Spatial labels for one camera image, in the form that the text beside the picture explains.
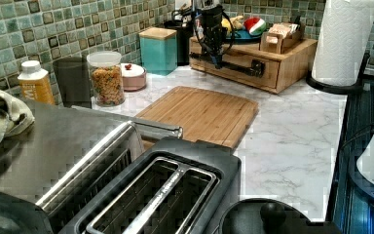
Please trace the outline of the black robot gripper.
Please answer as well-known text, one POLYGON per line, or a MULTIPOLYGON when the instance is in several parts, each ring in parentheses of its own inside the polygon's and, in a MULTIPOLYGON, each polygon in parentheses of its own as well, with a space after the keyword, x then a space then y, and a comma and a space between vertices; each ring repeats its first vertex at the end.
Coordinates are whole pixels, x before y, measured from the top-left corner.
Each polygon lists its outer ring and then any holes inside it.
POLYGON ((216 69, 221 69, 223 60, 223 7, 220 4, 198 8, 194 13, 194 31, 204 51, 212 55, 216 69))

